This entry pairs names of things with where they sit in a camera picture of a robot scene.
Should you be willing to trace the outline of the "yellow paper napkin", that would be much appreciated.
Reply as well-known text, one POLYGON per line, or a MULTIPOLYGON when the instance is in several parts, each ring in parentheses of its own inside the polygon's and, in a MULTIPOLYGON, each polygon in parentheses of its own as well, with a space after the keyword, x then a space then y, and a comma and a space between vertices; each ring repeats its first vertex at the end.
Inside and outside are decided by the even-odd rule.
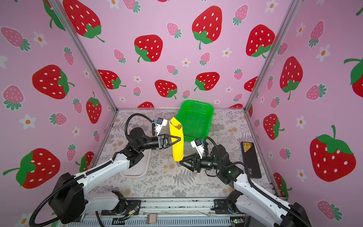
POLYGON ((173 117, 169 121, 170 135, 172 136, 172 150, 175 162, 179 162, 184 157, 184 133, 182 124, 173 117))

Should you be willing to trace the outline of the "green plastic basket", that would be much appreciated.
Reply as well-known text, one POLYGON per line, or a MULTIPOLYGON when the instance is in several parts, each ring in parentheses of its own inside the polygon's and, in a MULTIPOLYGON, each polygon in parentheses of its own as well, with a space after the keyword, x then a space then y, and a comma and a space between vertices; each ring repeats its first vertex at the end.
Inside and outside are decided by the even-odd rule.
POLYGON ((183 126, 184 140, 191 142, 209 135, 214 107, 199 101, 184 101, 176 116, 183 126))

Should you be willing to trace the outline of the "white rectangular tray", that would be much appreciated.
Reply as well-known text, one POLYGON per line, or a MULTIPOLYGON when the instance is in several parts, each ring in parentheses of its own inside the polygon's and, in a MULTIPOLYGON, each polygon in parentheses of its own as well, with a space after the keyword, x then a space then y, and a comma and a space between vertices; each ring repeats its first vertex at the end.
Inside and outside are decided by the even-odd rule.
POLYGON ((150 149, 143 152, 144 157, 132 168, 122 171, 120 174, 126 178, 140 178, 143 177, 148 170, 150 161, 150 149))

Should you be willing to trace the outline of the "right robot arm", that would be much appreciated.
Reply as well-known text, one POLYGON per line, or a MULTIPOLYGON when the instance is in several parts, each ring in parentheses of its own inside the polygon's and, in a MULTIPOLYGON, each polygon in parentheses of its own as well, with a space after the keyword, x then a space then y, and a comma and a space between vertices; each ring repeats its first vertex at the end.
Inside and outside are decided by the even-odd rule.
POLYGON ((198 152, 184 157, 180 165, 193 172, 216 170, 217 178, 234 189, 228 197, 233 213, 245 213, 267 227, 311 226, 300 204, 290 204, 253 182, 248 167, 241 161, 231 162, 222 145, 206 137, 193 141, 192 146, 198 152))

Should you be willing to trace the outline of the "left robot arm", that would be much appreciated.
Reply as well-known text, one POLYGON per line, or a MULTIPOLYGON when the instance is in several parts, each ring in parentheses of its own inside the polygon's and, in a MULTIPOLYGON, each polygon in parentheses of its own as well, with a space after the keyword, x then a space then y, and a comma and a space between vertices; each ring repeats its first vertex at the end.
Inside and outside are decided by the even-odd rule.
POLYGON ((128 143, 124 149, 114 153, 107 162, 85 170, 76 175, 66 173, 62 175, 53 190, 38 207, 29 219, 29 226, 44 227, 56 221, 69 224, 83 214, 100 210, 117 210, 125 207, 126 202, 121 193, 111 192, 110 195, 88 199, 87 195, 96 186, 114 175, 132 168, 144 157, 146 150, 166 149, 182 143, 182 137, 170 134, 160 134, 162 127, 166 126, 167 120, 158 118, 151 121, 152 136, 147 136, 143 129, 136 127, 128 131, 127 127, 136 113, 132 114, 125 123, 125 137, 128 143), (41 209, 48 204, 56 217, 43 223, 36 223, 36 217, 41 209))

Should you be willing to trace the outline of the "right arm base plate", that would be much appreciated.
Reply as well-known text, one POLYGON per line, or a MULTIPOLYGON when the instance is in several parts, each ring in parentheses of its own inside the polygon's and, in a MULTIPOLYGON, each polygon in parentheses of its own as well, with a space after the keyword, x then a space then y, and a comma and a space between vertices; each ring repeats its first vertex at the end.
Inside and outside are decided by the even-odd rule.
POLYGON ((245 212, 240 212, 236 205, 232 205, 232 202, 227 199, 215 199, 210 210, 216 214, 247 215, 245 212))

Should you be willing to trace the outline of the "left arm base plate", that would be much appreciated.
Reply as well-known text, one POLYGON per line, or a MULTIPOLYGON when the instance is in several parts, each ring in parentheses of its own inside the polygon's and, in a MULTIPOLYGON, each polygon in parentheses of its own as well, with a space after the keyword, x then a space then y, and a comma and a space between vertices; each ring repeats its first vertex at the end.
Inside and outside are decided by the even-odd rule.
POLYGON ((102 216, 126 216, 129 215, 131 212, 131 215, 138 215, 141 207, 141 200, 126 200, 121 202, 111 211, 102 210, 101 215, 102 216))

